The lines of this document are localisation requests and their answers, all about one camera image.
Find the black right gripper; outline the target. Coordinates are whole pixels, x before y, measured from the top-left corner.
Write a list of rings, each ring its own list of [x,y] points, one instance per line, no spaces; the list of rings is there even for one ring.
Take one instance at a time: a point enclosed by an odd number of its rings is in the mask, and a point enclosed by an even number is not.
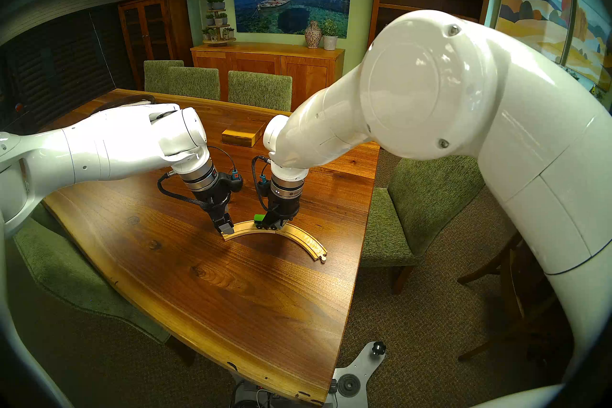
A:
[[[285,199],[277,195],[269,195],[268,211],[261,220],[261,229],[275,231],[276,224],[277,228],[281,229],[297,215],[300,207],[300,198],[301,196]]]

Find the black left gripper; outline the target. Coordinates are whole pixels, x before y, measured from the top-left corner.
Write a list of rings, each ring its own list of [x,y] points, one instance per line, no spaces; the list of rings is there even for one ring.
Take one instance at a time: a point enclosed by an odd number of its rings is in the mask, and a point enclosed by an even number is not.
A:
[[[234,223],[228,210],[231,194],[240,192],[243,186],[241,175],[218,175],[212,186],[196,192],[197,200],[205,203],[202,209],[208,213],[219,234],[233,234]]]

